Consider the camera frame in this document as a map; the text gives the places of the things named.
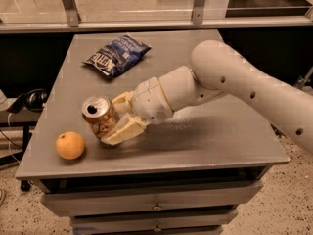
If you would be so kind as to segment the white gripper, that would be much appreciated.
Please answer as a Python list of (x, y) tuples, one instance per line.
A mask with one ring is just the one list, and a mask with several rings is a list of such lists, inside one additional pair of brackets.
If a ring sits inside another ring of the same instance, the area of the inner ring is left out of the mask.
[(111, 146), (142, 134), (149, 124), (160, 124), (173, 117), (159, 79), (155, 77), (140, 83), (133, 92), (116, 96), (112, 103), (116, 111), (124, 116), (113, 130), (100, 138)]

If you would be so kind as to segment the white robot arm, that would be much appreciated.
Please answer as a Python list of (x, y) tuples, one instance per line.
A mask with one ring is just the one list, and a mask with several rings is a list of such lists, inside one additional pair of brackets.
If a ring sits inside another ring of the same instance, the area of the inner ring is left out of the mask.
[(101, 141), (119, 144), (185, 107), (225, 94), (250, 105), (295, 144), (313, 153), (313, 96), (262, 72), (217, 40), (197, 45), (189, 67), (153, 77), (117, 96), (113, 103), (121, 119)]

